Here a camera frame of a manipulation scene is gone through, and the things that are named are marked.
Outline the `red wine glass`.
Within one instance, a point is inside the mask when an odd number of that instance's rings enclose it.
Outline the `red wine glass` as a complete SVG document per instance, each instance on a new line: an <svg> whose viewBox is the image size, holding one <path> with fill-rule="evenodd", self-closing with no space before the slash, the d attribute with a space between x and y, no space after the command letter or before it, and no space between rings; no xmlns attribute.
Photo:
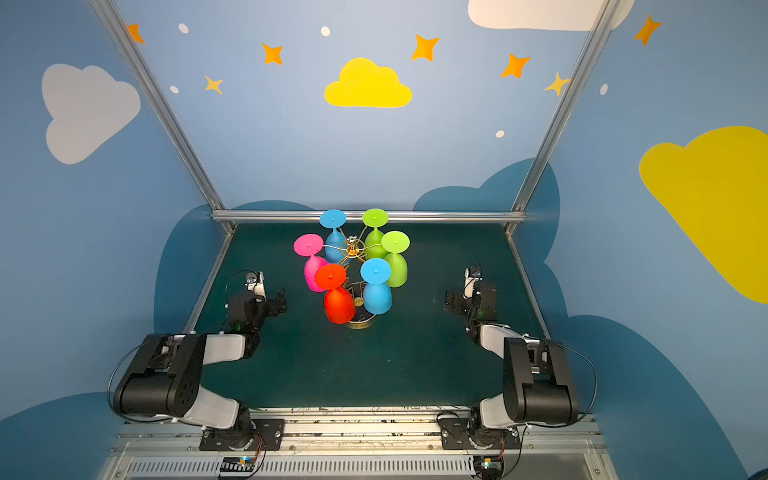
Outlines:
<svg viewBox="0 0 768 480"><path fill-rule="evenodd" d="M344 287L346 269L339 264L328 264L315 274L315 282L325 292L324 309L327 318L334 324L350 322L356 315L354 297Z"/></svg>

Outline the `blue wine glass front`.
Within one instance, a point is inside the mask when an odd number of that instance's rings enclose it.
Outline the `blue wine glass front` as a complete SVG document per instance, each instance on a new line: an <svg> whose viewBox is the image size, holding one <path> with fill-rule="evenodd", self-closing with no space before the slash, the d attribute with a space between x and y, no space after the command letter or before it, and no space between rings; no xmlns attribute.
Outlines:
<svg viewBox="0 0 768 480"><path fill-rule="evenodd" d="M387 313L392 306L392 293L388 285L392 275L390 264L384 259L373 258L363 263L360 274L365 282L363 289L365 309L374 315Z"/></svg>

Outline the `gold wire wine glass rack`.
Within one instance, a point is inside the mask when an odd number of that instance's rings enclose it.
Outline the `gold wire wine glass rack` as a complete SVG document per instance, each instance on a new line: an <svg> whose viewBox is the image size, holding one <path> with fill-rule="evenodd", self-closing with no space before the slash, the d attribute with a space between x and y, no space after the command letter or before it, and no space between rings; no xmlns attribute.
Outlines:
<svg viewBox="0 0 768 480"><path fill-rule="evenodd" d="M370 260L366 259L366 255L364 253L364 242L358 237L347 237L342 243L341 252L344 254L344 258L337 264L343 266L347 271L347 280L344 284L344 287L354 297L356 315L350 322L337 325L344 325L347 328L355 330L369 328L372 326L375 317L382 316L384 314L371 314L364 307L363 289L365 282L362 280L360 268L365 261Z"/></svg>

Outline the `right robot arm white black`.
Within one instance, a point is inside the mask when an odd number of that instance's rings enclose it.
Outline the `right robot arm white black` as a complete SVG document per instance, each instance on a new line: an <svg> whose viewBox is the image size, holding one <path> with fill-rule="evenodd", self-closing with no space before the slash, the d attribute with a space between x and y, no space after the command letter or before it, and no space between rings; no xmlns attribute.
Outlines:
<svg viewBox="0 0 768 480"><path fill-rule="evenodd" d="M470 340L502 360L502 389L481 400L468 417L467 433L481 449L502 441L524 424L559 428L580 417L566 348L519 333L497 321L496 286L470 279L445 293L445 309L465 320Z"/></svg>

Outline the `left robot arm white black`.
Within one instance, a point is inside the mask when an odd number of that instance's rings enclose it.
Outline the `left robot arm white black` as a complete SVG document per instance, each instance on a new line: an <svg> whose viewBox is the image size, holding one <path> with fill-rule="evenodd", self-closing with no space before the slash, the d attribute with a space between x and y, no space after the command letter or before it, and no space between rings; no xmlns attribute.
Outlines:
<svg viewBox="0 0 768 480"><path fill-rule="evenodd" d="M248 406L202 386L203 368L254 354L268 318L288 310L283 289L268 298L238 292L228 304L232 329L219 334L150 334L136 348L116 387L107 388L110 409L125 420L164 420L203 429L202 451L264 451L263 435Z"/></svg>

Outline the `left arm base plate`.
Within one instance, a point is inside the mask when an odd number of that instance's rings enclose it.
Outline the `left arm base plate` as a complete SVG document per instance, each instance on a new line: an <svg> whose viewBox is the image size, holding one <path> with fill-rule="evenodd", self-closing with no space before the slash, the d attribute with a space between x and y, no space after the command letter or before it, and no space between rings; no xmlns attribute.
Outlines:
<svg viewBox="0 0 768 480"><path fill-rule="evenodd" d="M229 429L206 429L199 444L203 452L277 451L285 420L280 418L238 420Z"/></svg>

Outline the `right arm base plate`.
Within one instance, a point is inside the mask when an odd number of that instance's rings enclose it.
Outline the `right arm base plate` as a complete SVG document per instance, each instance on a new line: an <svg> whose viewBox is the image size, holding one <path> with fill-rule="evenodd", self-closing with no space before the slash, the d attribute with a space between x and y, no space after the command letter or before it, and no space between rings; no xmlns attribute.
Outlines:
<svg viewBox="0 0 768 480"><path fill-rule="evenodd" d="M444 450L515 450L521 447L517 430L487 429L468 417L441 417L436 422Z"/></svg>

